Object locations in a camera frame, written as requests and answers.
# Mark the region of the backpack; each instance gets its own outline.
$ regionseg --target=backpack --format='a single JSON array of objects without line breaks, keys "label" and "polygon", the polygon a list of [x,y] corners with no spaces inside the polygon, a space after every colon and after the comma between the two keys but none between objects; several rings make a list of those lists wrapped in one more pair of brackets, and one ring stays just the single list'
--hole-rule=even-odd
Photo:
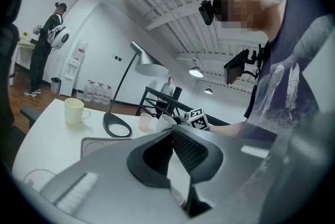
[{"label": "backpack", "polygon": [[47,41],[51,48],[61,49],[66,43],[70,36],[70,30],[64,25],[64,20],[60,15],[56,14],[59,18],[60,25],[54,27],[52,30],[48,30]]}]

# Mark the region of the white desk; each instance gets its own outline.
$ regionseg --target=white desk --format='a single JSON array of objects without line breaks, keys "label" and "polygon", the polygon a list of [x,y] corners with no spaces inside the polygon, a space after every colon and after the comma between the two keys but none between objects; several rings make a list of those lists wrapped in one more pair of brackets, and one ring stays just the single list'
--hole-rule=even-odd
[{"label": "white desk", "polygon": [[[15,51],[14,51],[13,56],[12,56],[12,62],[10,64],[9,75],[12,75],[14,73],[15,63],[17,61],[17,57],[18,57],[22,48],[33,50],[35,48],[35,45],[33,43],[29,42],[25,38],[21,38],[17,42],[17,46],[16,46]],[[9,79],[9,85],[10,86],[13,85],[13,78]]]},{"label": "white desk", "polygon": [[[64,120],[64,102],[58,99],[45,109],[29,130],[13,166],[14,178],[28,182],[33,180],[33,188],[40,191],[55,174],[59,174],[80,160],[81,141],[86,137],[111,138],[103,127],[103,111],[88,109],[91,116],[77,126],[69,126]],[[153,118],[149,130],[138,129],[138,116],[116,114],[132,128],[131,138],[155,133],[157,119]],[[168,177],[172,185],[187,197],[188,174],[174,154],[169,165]]]}]

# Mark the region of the person in background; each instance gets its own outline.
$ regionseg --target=person in background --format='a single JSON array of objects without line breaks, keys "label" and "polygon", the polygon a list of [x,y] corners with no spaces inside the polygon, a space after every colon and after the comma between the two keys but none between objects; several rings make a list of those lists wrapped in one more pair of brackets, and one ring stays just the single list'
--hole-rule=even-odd
[{"label": "person in background", "polygon": [[[161,93],[168,95],[168,96],[172,96],[174,93],[174,90],[175,90],[175,86],[173,85],[173,77],[170,76],[169,79],[167,80],[167,83],[163,85],[161,89]],[[156,105],[164,109],[166,107],[166,102],[158,98]],[[161,117],[162,112],[156,109],[156,113],[160,114],[160,115],[157,115],[157,118],[159,119]]]},{"label": "person in background", "polygon": [[210,127],[227,136],[274,142],[319,111],[306,67],[335,23],[324,0],[214,0],[219,21],[267,35],[267,58],[255,83],[245,122]]},{"label": "person in background", "polygon": [[[49,17],[44,27],[38,29],[36,32],[40,36],[31,56],[29,69],[30,89],[24,90],[24,95],[26,96],[36,97],[37,94],[41,94],[44,68],[51,52],[51,46],[47,42],[48,31],[63,23],[63,14],[66,12],[66,9],[66,4],[56,3],[56,10],[53,15]],[[61,16],[62,22],[59,21],[59,17],[56,14]]]}]

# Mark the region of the chair armrest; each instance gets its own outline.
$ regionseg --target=chair armrest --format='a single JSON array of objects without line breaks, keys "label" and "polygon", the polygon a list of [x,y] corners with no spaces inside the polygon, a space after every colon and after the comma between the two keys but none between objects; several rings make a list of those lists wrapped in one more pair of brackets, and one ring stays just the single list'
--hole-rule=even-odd
[{"label": "chair armrest", "polygon": [[38,117],[41,115],[38,111],[31,107],[23,107],[20,109],[22,115],[24,115],[29,120],[29,127],[31,128]]}]

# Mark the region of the pink cup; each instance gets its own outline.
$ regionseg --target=pink cup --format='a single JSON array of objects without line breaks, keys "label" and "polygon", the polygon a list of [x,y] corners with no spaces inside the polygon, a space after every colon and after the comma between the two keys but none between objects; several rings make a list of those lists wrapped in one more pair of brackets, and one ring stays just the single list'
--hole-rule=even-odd
[{"label": "pink cup", "polygon": [[152,116],[147,113],[141,113],[140,121],[138,123],[138,128],[142,131],[146,131],[151,122]]}]

